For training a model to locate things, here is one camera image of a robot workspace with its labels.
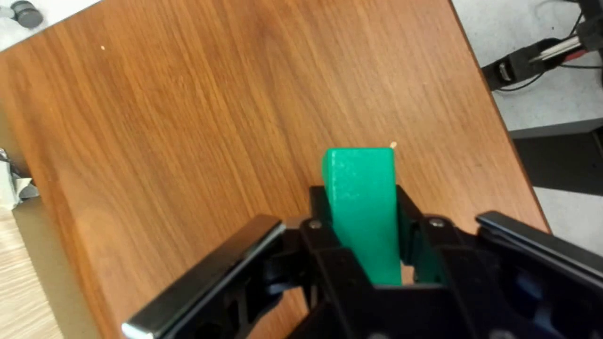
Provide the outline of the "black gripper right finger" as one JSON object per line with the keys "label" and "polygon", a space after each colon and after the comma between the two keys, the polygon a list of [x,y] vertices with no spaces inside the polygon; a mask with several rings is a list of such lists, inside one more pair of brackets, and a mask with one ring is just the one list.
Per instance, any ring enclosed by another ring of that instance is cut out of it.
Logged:
{"label": "black gripper right finger", "polygon": [[589,288],[603,288],[600,256],[497,211],[478,215],[476,222],[487,241],[518,251]]}

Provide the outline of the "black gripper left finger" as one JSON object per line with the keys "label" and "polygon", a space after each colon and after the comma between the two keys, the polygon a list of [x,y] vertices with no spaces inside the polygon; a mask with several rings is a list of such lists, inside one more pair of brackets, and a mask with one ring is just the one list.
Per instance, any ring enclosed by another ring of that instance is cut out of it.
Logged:
{"label": "black gripper left finger", "polygon": [[218,292],[250,266],[286,226],[269,215],[250,219],[210,254],[120,324],[124,339],[175,339]]}

